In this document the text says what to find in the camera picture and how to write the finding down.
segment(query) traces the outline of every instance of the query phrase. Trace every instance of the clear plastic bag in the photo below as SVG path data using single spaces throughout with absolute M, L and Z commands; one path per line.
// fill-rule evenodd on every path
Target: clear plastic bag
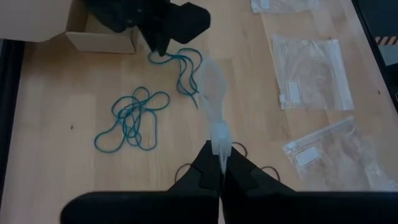
M 218 155 L 221 171 L 225 174 L 233 142 L 228 124 L 223 119 L 226 80 L 220 66 L 209 57 L 204 59 L 198 71 L 198 91 L 210 125 L 211 149 L 214 155 Z
M 295 13 L 313 9 L 319 4 L 318 0 L 251 0 L 254 13 Z
M 350 117 L 284 146 L 307 190 L 398 190 Z
M 272 43 L 282 109 L 354 109 L 337 40 L 274 35 Z

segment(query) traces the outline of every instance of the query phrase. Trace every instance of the wooden table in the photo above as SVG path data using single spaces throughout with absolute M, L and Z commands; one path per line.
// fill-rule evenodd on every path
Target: wooden table
M 303 190 L 281 147 L 353 114 L 381 167 L 398 180 L 398 116 L 351 1 L 328 0 L 319 9 L 288 15 L 253 14 L 249 0 L 192 2 L 211 12 L 212 25 L 187 47 L 221 65 L 228 80 L 224 116 L 253 163 L 274 166 L 284 184 Z M 338 39 L 355 111 L 280 110 L 270 45 L 275 33 Z M 180 47 L 172 43 L 169 52 Z M 138 52 L 80 54 L 62 37 L 28 45 L 0 223 L 57 223 L 69 200 L 94 190 L 166 190 L 177 168 L 194 160 L 209 138 L 203 111 L 177 93 L 177 62 L 150 65 L 142 39 Z M 141 85 L 171 96 L 170 107 L 158 112 L 158 147 L 96 151 L 94 136 L 114 122 L 111 105 Z M 153 122 L 148 118 L 145 124 L 144 141 L 153 141 Z M 103 144 L 120 138 L 117 131 Z

